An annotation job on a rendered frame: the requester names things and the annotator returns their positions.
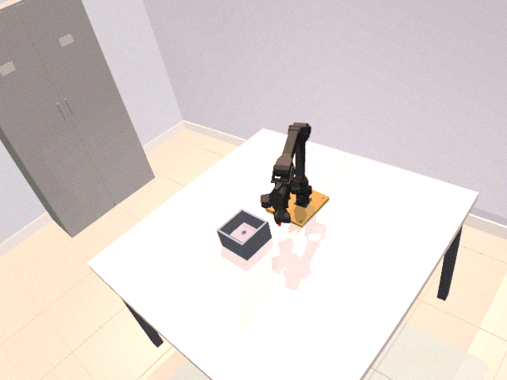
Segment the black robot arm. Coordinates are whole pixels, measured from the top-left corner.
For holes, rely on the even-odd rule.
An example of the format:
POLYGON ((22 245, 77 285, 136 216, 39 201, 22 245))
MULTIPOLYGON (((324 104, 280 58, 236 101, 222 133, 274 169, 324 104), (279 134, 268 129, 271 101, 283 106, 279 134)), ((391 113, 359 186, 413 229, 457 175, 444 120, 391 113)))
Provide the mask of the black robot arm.
POLYGON ((311 127, 308 123, 289 125, 283 153, 273 166, 271 183, 275 183, 275 187, 270 193, 260 196, 264 209, 282 204, 290 193, 296 197, 295 205, 307 208, 312 201, 309 197, 313 193, 312 185, 309 185, 306 176, 306 142, 310 133, 311 127))

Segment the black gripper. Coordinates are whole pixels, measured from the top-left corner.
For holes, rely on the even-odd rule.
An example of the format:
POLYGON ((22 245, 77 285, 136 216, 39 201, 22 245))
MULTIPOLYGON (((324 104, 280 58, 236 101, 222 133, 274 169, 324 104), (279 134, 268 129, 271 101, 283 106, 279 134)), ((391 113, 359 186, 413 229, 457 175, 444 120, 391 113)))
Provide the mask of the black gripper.
POLYGON ((288 201, 290 199, 291 199, 291 196, 288 195, 288 196, 286 196, 286 198, 284 199, 282 204, 277 205, 277 207, 273 207, 273 205, 272 205, 272 208, 275 210, 275 211, 273 211, 273 215, 274 215, 274 222, 276 224, 291 222, 290 213, 286 209, 286 208, 289 208, 288 201))

